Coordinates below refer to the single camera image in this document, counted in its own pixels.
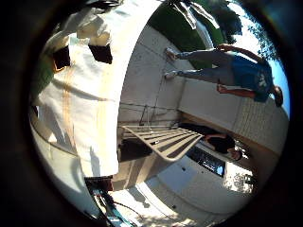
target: sneaker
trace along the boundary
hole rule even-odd
[[[169,73],[164,74],[165,79],[173,79],[177,76],[177,71],[171,71]]]
[[[169,56],[170,59],[172,59],[173,61],[177,59],[177,53],[174,52],[172,49],[170,49],[169,47],[165,48],[165,53]]]

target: man's hand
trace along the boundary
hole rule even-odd
[[[206,142],[208,142],[209,138],[210,138],[209,135],[206,135],[205,137],[203,137],[203,140],[206,141]]]
[[[226,52],[226,51],[233,50],[234,46],[231,44],[219,44],[219,45],[217,45],[217,49]]]
[[[217,91],[220,93],[220,94],[226,94],[227,93],[227,88],[224,87],[223,85],[221,84],[217,84]]]

